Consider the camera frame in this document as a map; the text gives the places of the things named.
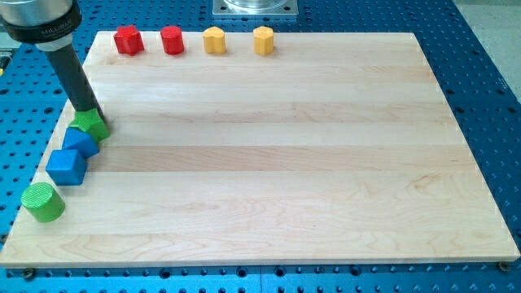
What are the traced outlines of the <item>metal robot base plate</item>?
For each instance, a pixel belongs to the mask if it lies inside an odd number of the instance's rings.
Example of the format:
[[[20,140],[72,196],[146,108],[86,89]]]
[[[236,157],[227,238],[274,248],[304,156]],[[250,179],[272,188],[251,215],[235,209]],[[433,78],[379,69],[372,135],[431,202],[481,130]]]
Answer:
[[[297,15],[298,0],[213,0],[214,16]]]

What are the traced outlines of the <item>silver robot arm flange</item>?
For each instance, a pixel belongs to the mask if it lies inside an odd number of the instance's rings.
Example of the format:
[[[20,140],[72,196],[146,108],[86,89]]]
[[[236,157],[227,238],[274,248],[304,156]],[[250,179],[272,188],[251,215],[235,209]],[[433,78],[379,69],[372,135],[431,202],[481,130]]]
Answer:
[[[1,0],[1,24],[9,36],[45,52],[71,45],[81,22],[77,0]]]

